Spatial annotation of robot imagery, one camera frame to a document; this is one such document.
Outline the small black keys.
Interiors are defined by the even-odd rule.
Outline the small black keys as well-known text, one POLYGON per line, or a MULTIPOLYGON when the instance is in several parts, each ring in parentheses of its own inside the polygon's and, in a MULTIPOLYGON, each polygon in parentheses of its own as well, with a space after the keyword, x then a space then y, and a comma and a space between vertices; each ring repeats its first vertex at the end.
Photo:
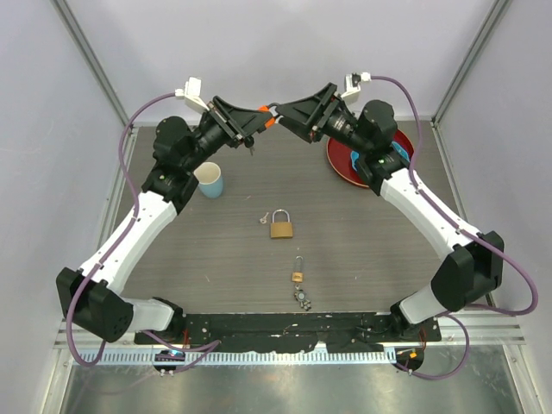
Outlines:
POLYGON ((249 150, 251 155, 254 155, 254 138, 253 136, 246 136, 243 140, 245 147, 249 150))

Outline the large brass padlock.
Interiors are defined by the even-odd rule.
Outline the large brass padlock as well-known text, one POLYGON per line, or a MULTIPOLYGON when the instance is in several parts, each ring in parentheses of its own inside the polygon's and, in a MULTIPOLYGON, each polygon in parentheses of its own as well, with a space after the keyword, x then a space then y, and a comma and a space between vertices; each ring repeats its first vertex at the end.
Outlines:
POLYGON ((272 213, 270 224, 270 237, 272 239, 293 238, 291 216, 285 209, 277 209, 272 213))

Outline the small brass padlock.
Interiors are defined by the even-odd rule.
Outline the small brass padlock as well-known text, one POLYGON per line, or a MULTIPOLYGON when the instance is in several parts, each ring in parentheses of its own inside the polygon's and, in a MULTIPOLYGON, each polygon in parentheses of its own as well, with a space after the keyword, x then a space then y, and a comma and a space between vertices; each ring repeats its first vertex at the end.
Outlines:
POLYGON ((292 269, 292 282, 295 284, 300 284, 304 281, 304 258, 298 255, 295 258, 293 269, 292 269))

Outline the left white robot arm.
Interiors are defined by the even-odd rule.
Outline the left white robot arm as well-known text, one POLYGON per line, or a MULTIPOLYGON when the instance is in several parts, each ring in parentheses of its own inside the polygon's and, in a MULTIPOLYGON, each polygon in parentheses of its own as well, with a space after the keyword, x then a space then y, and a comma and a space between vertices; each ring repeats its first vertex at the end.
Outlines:
POLYGON ((165 299, 123 298, 121 293, 140 258, 190 201, 198 188, 194 172, 221 147, 254 145, 254 135, 271 122, 269 110, 247 110, 214 97, 192 128, 180 116, 162 119, 155 129, 154 167, 134 205, 102 247, 78 269, 63 268, 56 279, 73 344, 78 326, 103 342, 127 332, 152 331, 166 344, 184 332, 182 309, 165 299))

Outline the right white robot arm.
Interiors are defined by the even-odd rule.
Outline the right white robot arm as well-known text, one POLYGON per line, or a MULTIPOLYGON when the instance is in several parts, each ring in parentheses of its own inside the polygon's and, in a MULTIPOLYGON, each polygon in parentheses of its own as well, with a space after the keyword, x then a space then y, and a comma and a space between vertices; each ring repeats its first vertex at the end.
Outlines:
POLYGON ((355 116, 329 83, 314 95, 278 104, 275 111, 279 123, 304 141, 328 136, 356 152, 361 180, 408 218, 441 260, 429 284, 392 306, 394 337, 410 340, 421 323, 459 311, 501 285, 503 239, 494 231, 481 233, 423 186, 411 161, 392 145, 398 125, 390 104, 371 100, 355 116))

